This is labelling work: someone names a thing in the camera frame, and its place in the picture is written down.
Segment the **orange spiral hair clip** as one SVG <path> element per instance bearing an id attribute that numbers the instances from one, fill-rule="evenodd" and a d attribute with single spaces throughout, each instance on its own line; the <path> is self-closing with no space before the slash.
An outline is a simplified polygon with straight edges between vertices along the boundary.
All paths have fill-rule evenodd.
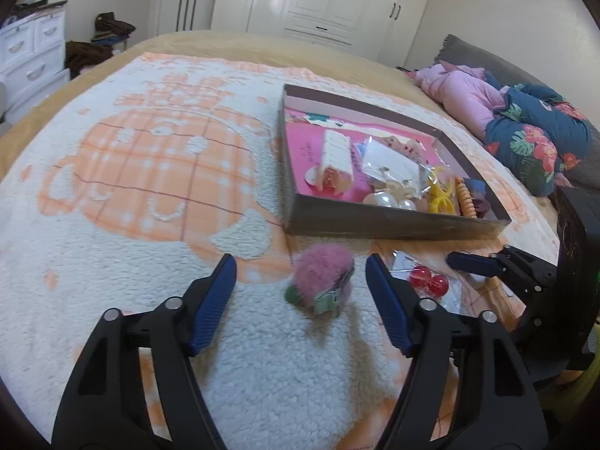
<path id="1" fill-rule="evenodd" d="M 456 184 L 457 202 L 460 205 L 460 213 L 465 218 L 477 218 L 473 198 L 464 180 L 457 177 L 454 179 L 454 183 Z"/>

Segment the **red bead earrings packet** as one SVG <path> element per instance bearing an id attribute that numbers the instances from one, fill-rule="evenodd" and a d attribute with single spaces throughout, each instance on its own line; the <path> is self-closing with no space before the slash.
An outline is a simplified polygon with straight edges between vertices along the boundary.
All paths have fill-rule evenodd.
<path id="1" fill-rule="evenodd" d="M 470 288 L 455 275 L 442 273 L 404 251 L 393 252 L 391 275 L 407 281 L 420 298 L 432 298 L 448 312 L 473 316 Z"/>

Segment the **blue box of rings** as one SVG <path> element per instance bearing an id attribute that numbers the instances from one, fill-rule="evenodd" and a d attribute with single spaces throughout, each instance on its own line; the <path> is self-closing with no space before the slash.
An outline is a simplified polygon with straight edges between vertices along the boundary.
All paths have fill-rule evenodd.
<path id="1" fill-rule="evenodd" d="M 477 180 L 474 178 L 464 178 L 463 179 L 467 189 L 473 195 L 481 195 L 484 196 L 486 194 L 486 183 L 482 180 Z"/>

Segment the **yellow hair rings packet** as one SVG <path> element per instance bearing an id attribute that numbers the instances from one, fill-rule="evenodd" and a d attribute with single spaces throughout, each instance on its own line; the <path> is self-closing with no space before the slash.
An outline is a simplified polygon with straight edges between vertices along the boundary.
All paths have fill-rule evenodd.
<path id="1" fill-rule="evenodd" d="M 455 175 L 446 166 L 432 166 L 426 172 L 426 199 L 430 213 L 457 215 Z"/>

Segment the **dotted mesh bow clip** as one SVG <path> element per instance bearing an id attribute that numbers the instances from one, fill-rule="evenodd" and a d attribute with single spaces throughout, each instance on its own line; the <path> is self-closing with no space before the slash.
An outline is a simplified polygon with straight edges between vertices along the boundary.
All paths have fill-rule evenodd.
<path id="1" fill-rule="evenodd" d="M 415 139 L 400 140 L 395 135 L 380 137 L 379 141 L 402 156 L 411 159 L 414 162 L 425 161 L 425 148 Z"/>

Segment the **clear earring stud packet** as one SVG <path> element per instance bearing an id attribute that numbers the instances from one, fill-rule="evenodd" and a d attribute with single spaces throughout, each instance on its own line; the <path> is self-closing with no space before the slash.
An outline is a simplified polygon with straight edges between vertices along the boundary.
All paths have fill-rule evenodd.
<path id="1" fill-rule="evenodd" d="M 391 150 L 373 137 L 364 142 L 360 167 L 374 190 L 386 189 L 391 185 L 412 188 L 417 194 L 420 193 L 419 163 Z"/>

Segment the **pink fuzzy pompom clip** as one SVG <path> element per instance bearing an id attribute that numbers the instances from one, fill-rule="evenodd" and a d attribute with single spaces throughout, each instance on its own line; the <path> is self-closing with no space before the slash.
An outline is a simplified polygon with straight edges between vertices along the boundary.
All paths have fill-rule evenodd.
<path id="1" fill-rule="evenodd" d="M 348 248 L 338 243 L 314 244 L 295 261 L 285 300 L 312 317 L 339 317 L 352 292 L 354 271 L 354 254 Z"/>

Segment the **white comb hair clip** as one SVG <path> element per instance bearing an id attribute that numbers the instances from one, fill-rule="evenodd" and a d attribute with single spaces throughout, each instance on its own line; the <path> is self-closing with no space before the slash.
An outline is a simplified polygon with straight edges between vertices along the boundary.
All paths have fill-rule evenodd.
<path id="1" fill-rule="evenodd" d="M 348 136 L 327 129 L 323 134 L 320 163 L 316 172 L 316 188 L 334 190 L 334 195 L 348 192 L 354 183 L 351 140 Z"/>

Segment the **dark red hair claw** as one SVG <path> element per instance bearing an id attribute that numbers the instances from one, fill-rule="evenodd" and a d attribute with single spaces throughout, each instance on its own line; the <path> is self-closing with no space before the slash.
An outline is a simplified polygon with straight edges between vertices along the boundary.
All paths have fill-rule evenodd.
<path id="1" fill-rule="evenodd" d="M 477 193 L 472 196 L 472 202 L 477 218 L 485 218 L 491 210 L 489 201 L 483 195 Z"/>

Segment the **pearl hair ties packet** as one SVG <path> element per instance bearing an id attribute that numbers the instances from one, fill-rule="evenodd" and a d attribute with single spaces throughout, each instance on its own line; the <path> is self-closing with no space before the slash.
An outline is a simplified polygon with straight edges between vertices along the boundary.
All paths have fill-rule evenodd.
<path id="1" fill-rule="evenodd" d="M 403 210 L 417 210 L 416 193 L 412 188 L 405 189 L 380 189 L 367 194 L 362 200 L 363 204 L 397 208 Z"/>

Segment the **grey headboard cushion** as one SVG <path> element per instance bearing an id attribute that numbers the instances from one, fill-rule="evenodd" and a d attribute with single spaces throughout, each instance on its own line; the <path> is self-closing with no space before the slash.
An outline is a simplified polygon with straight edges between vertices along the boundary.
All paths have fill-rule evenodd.
<path id="1" fill-rule="evenodd" d="M 434 58 L 434 61 L 445 61 L 454 65 L 467 65 L 469 67 L 482 67 L 491 72 L 494 78 L 501 83 L 535 83 L 543 84 L 532 74 L 515 66 L 506 59 L 491 52 L 469 44 L 453 34 L 448 34 L 442 46 Z M 591 127 L 592 148 L 583 159 L 580 166 L 576 166 L 570 172 L 565 173 L 567 180 L 579 189 L 588 192 L 599 192 L 599 130 Z"/>

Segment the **blue floral quilt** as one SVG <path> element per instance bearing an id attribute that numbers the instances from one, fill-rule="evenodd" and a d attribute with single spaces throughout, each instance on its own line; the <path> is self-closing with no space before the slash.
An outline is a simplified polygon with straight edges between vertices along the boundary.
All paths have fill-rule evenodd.
<path id="1" fill-rule="evenodd" d="M 500 93 L 504 105 L 486 125 L 485 147 L 533 196 L 546 197 L 588 155 L 595 127 L 548 86 L 519 83 Z"/>

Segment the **brown shallow cardboard tray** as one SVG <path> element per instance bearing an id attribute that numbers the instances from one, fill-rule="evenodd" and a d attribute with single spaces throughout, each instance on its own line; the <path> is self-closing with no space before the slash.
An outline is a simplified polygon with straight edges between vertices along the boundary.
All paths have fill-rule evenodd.
<path id="1" fill-rule="evenodd" d="M 474 163 L 422 121 L 287 84 L 280 135 L 291 235 L 479 240 L 510 224 Z"/>

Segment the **white built-in wardrobe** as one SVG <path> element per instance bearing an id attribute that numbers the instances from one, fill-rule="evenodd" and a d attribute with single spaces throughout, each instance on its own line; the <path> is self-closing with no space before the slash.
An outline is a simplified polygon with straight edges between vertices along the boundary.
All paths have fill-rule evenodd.
<path id="1" fill-rule="evenodd" d="M 285 38 L 405 64 L 428 0 L 216 0 L 218 32 Z"/>

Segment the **brown clothes heap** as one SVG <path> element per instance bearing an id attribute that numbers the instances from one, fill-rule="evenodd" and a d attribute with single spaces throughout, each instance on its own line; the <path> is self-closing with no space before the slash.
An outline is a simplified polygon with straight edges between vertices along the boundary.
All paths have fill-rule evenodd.
<path id="1" fill-rule="evenodd" d="M 83 68 L 98 65 L 112 57 L 110 46 L 75 41 L 69 41 L 65 46 L 65 67 L 69 69 L 71 79 L 79 76 Z"/>

